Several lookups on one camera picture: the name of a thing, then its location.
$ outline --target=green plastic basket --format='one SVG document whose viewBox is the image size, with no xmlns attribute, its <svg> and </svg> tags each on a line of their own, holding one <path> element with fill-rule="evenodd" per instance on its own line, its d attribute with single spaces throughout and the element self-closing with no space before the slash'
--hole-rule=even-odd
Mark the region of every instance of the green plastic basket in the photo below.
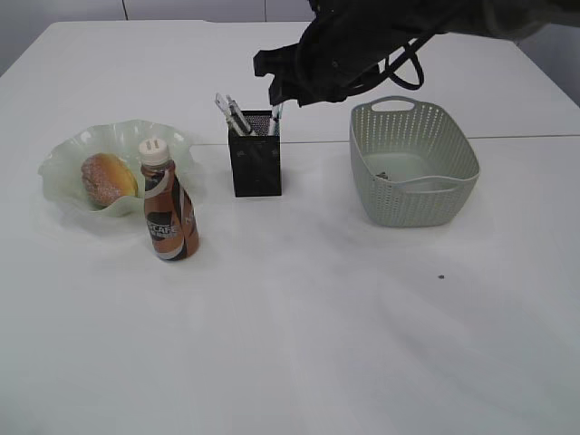
<svg viewBox="0 0 580 435">
<path fill-rule="evenodd" d="M 383 102 L 407 102 L 412 108 L 379 111 Z M 479 178 L 475 152 L 449 114 L 405 97 L 353 109 L 351 163 L 367 214 L 386 227 L 450 222 Z"/>
</svg>

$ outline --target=pen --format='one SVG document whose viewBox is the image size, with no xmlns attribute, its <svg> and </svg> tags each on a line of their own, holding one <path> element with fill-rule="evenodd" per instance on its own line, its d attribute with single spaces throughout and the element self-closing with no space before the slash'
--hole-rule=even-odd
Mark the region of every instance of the pen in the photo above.
<svg viewBox="0 0 580 435">
<path fill-rule="evenodd" d="M 257 133 L 254 131 L 251 124 L 247 121 L 244 113 L 242 113 L 242 111 L 239 109 L 236 100 L 232 100 L 232 97 L 229 95 L 226 95 L 226 98 L 229 104 L 229 111 L 232 114 L 232 117 L 237 121 L 237 124 L 244 128 L 246 135 L 257 136 Z"/>
<path fill-rule="evenodd" d="M 276 127 L 280 124 L 282 119 L 282 109 L 284 108 L 284 103 L 278 104 L 272 108 L 272 119 L 270 119 L 270 127 L 268 128 L 268 136 L 274 136 L 276 134 Z"/>
<path fill-rule="evenodd" d="M 247 133 L 244 132 L 244 129 L 238 124 L 238 121 L 232 117 L 229 104 L 227 104 L 227 101 L 219 93 L 216 94 L 216 105 L 224 116 L 226 116 L 226 122 L 229 129 L 235 131 L 238 136 L 246 136 Z"/>
</svg>

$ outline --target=bread roll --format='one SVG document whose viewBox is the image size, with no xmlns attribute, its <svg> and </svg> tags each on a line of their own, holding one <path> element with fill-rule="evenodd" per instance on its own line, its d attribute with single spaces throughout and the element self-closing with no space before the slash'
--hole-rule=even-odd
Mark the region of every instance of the bread roll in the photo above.
<svg viewBox="0 0 580 435">
<path fill-rule="evenodd" d="M 91 200 L 108 207 L 120 197 L 137 196 L 137 180 L 114 154 L 95 154 L 82 164 L 82 184 Z"/>
</svg>

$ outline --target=white table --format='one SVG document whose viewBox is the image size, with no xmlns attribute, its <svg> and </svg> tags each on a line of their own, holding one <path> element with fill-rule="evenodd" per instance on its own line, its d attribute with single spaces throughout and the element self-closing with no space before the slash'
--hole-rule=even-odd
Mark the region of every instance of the white table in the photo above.
<svg viewBox="0 0 580 435">
<path fill-rule="evenodd" d="M 414 230 L 368 220 L 346 143 L 284 146 L 265 199 L 193 147 L 202 245 L 179 264 L 141 216 L 46 203 L 9 149 L 0 432 L 575 433 L 578 139 L 473 145 L 467 206 Z"/>
<path fill-rule="evenodd" d="M 0 78 L 0 127 L 34 120 L 34 141 L 55 145 L 94 124 L 140 118 L 174 125 L 196 143 L 224 143 L 215 93 L 267 109 L 271 78 L 254 77 L 252 58 L 295 44 L 305 26 L 54 24 Z M 390 83 L 343 104 L 288 104 L 284 141 L 348 140 L 354 105 L 393 94 L 440 104 L 471 138 L 580 134 L 580 109 L 510 42 L 438 36 L 420 58 L 420 92 Z"/>
</svg>

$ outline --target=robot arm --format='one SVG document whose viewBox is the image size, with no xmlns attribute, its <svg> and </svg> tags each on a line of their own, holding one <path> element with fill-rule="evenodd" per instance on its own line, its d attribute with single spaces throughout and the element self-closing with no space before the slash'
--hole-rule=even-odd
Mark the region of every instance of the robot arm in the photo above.
<svg viewBox="0 0 580 435">
<path fill-rule="evenodd" d="M 544 24 L 580 27 L 578 0 L 309 0 L 316 18 L 300 42 L 254 58 L 256 76 L 272 73 L 270 102 L 343 102 L 391 79 L 407 89 L 424 81 L 417 52 L 435 34 L 517 40 Z M 403 54 L 390 62 L 390 55 Z M 384 69 L 379 63 L 386 59 Z M 396 75 L 412 62 L 419 82 Z"/>
</svg>

